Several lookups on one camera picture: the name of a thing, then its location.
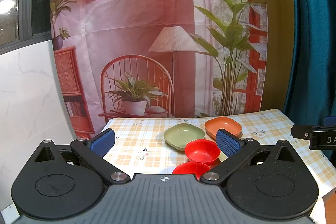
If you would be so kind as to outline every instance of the plaid tablecloth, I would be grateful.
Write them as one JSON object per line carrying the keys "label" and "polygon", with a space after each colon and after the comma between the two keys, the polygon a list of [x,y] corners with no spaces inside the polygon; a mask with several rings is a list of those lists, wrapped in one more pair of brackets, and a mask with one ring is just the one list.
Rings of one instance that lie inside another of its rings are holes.
{"label": "plaid tablecloth", "polygon": [[[336,187],[336,169],[319,150],[309,150],[309,141],[294,139],[290,133],[293,122],[277,109],[230,116],[242,126],[244,138],[254,138],[261,144],[274,145],[288,140],[301,156],[319,186],[319,198]],[[167,145],[166,129],[178,123],[190,123],[204,128],[211,118],[135,119],[116,118],[105,126],[115,131],[115,145],[104,159],[133,177],[134,173],[171,174],[176,166],[187,162],[184,153]]]}

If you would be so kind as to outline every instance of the wooden chair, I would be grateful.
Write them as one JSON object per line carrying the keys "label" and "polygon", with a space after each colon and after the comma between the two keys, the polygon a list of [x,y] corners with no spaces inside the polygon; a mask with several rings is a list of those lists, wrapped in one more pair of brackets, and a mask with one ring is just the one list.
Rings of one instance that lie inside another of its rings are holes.
{"label": "wooden chair", "polygon": [[174,114],[174,110],[172,109],[174,98],[173,83],[166,68],[156,60],[146,56],[124,55],[112,60],[101,72],[100,86],[104,112],[99,114],[99,116],[105,117],[106,123],[111,118],[131,117],[131,115],[121,112],[122,102],[113,102],[115,96],[109,93],[117,89],[115,80],[125,81],[126,72],[133,78],[138,77],[140,80],[152,81],[161,92],[167,94],[168,97],[158,96],[157,100],[151,100],[150,106],[157,105],[164,108],[168,117]]}

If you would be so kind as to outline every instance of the wooden cabinet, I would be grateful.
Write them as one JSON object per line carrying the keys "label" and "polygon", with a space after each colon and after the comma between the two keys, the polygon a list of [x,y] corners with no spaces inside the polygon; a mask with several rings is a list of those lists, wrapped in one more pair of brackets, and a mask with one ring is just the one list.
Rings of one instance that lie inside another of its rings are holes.
{"label": "wooden cabinet", "polygon": [[63,99],[77,136],[91,138],[94,134],[78,71],[75,47],[54,51],[57,74]]}

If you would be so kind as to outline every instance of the green plate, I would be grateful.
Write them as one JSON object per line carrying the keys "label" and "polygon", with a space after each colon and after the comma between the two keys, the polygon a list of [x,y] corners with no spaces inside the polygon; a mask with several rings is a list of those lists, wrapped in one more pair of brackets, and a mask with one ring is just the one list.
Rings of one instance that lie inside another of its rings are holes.
{"label": "green plate", "polygon": [[221,151],[218,158],[221,162],[223,162],[227,159],[227,156]]}
{"label": "green plate", "polygon": [[168,128],[163,134],[166,143],[180,151],[184,151],[189,142],[204,139],[204,136],[202,129],[188,123],[179,123]]}

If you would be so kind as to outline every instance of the window frame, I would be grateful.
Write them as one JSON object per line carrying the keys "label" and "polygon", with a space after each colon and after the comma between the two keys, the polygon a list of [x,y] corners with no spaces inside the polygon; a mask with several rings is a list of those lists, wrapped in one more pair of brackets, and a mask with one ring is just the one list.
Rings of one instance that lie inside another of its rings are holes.
{"label": "window frame", "polygon": [[34,34],[32,32],[32,0],[18,0],[19,39],[0,45],[0,55],[32,44],[51,40],[51,31]]}

